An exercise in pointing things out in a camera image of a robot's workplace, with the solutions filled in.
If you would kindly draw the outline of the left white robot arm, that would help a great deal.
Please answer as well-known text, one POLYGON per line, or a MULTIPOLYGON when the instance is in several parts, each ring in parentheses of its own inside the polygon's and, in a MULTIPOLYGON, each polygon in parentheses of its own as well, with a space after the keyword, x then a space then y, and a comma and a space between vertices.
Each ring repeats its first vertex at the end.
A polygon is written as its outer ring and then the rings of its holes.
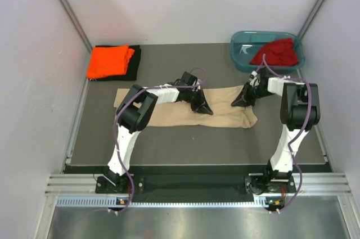
POLYGON ((130 158, 140 133, 147 127, 154 109, 159 104, 185 102, 192 112, 213 115, 203 91, 203 81, 192 73, 184 72, 174 82, 142 87, 135 84, 116 110, 113 123, 115 146, 104 178, 115 192, 126 189, 132 181, 129 173, 130 158))

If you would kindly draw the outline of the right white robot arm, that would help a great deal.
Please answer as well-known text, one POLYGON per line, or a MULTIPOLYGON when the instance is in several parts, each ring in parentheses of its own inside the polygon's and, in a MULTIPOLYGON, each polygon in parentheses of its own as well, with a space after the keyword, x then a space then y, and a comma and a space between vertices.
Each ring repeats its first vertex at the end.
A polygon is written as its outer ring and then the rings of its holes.
POLYGON ((290 185, 300 144, 321 117, 318 85, 280 76, 266 68, 250 74, 231 106, 254 106, 256 100, 272 95, 281 97, 282 132, 263 175, 251 176, 247 184, 249 190, 274 192, 282 186, 290 185))

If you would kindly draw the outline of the beige t shirt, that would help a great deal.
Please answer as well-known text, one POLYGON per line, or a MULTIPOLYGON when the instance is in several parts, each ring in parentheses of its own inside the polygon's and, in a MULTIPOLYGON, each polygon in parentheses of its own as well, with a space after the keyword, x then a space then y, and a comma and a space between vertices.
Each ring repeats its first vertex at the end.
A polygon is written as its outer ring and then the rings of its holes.
POLYGON ((213 115, 198 114, 184 101, 162 103, 155 106, 148 123, 150 127, 202 125, 216 128, 251 128, 257 122, 252 107, 232 107, 231 103, 242 86, 204 89, 205 98, 213 115))

